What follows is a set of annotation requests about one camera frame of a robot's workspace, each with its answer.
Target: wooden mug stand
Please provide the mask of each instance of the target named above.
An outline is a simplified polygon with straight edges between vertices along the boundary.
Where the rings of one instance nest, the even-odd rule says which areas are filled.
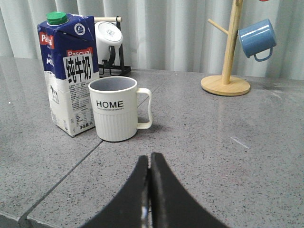
[[[209,23],[228,35],[222,74],[205,77],[200,82],[204,90],[215,95],[239,96],[248,93],[250,90],[250,84],[247,81],[231,76],[242,5],[243,0],[233,0],[229,31],[214,21],[208,20]]]

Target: black metal rack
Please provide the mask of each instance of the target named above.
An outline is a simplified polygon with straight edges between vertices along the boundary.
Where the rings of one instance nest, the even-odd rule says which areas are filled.
[[[119,30],[121,30],[120,22],[117,20],[118,16],[116,16],[116,26]],[[103,64],[98,64],[99,69],[102,69],[103,72],[99,73],[100,75],[105,74],[105,69],[109,69],[111,76],[125,76],[131,71],[130,66],[124,65],[124,50],[123,50],[123,44],[118,49],[119,54],[119,65],[115,65],[115,58],[116,58],[116,51],[113,46],[109,46],[110,50],[110,58],[109,60],[103,60]],[[118,70],[118,74],[113,74],[113,70]]]

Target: curtain fold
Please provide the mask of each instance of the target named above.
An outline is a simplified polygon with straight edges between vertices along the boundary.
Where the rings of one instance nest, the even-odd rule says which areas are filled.
[[[232,0],[0,0],[0,56],[41,58],[37,24],[51,11],[123,18],[125,64],[221,74]],[[244,0],[240,29],[269,18],[277,46],[264,62],[237,40],[232,74],[304,79],[304,1]],[[266,56],[268,51],[259,53]]]

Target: white mug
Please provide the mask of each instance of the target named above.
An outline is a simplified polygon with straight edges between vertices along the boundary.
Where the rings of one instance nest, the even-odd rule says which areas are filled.
[[[99,138],[119,142],[131,138],[137,129],[152,125],[149,89],[137,88],[137,81],[130,77],[111,76],[96,79],[89,84],[96,132]],[[149,96],[149,122],[138,123],[137,94]]]
[[[110,46],[114,46],[117,53],[123,42],[123,35],[112,23],[100,21],[95,24],[95,36],[98,63],[103,64],[103,60],[108,61],[110,58]]]

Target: pascual milk carton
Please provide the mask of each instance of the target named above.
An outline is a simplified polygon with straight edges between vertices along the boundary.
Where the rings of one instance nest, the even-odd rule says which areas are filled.
[[[88,90],[99,78],[94,17],[51,12],[38,34],[53,122],[71,136],[94,127]]]

